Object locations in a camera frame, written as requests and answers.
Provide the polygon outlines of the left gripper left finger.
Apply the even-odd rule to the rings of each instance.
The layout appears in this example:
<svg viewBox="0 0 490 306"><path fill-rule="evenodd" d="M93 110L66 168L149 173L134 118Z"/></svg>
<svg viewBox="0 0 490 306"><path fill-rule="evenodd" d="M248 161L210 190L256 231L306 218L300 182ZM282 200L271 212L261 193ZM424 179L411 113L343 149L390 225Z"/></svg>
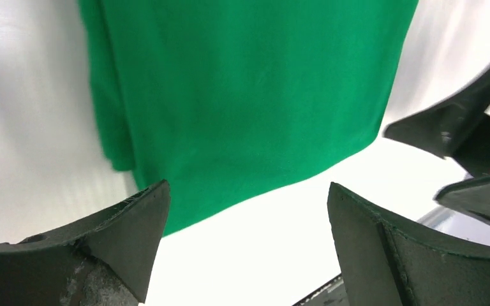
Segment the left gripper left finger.
<svg viewBox="0 0 490 306"><path fill-rule="evenodd" d="M0 305L145 302L170 208L163 180L59 228L0 244Z"/></svg>

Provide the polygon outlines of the green t shirt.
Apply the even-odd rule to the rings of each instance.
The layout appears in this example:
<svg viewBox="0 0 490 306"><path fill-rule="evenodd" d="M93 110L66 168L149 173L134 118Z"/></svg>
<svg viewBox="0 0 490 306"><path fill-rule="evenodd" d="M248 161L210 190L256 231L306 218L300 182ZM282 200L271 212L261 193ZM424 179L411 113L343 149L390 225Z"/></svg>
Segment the green t shirt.
<svg viewBox="0 0 490 306"><path fill-rule="evenodd" d="M79 1L104 155L170 235L377 137L416 1Z"/></svg>

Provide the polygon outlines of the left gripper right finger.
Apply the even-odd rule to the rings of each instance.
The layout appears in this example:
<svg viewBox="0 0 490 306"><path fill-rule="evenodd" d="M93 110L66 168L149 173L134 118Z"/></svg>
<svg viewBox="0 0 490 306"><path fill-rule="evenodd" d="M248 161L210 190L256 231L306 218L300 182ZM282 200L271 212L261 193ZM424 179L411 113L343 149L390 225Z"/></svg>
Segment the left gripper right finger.
<svg viewBox="0 0 490 306"><path fill-rule="evenodd" d="M490 305L490 246L428 228L337 183L327 209L351 305Z"/></svg>

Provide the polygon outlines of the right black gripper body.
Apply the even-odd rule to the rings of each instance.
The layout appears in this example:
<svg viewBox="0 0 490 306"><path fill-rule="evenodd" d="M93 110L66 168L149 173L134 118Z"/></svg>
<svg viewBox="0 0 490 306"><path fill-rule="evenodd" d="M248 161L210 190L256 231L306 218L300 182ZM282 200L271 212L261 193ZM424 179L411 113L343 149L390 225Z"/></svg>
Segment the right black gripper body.
<svg viewBox="0 0 490 306"><path fill-rule="evenodd" d="M472 177L490 174L490 116L485 115L452 159Z"/></svg>

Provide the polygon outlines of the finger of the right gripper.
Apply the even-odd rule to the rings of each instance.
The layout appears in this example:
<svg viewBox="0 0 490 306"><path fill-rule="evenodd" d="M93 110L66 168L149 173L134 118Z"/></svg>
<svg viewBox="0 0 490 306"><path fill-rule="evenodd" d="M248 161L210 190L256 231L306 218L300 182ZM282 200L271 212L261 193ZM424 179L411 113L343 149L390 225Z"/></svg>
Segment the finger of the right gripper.
<svg viewBox="0 0 490 306"><path fill-rule="evenodd" d="M447 157L476 128L489 105L490 65L443 101L389 124L383 136L438 157Z"/></svg>
<svg viewBox="0 0 490 306"><path fill-rule="evenodd" d="M445 186L434 200L490 225L490 174Z"/></svg>

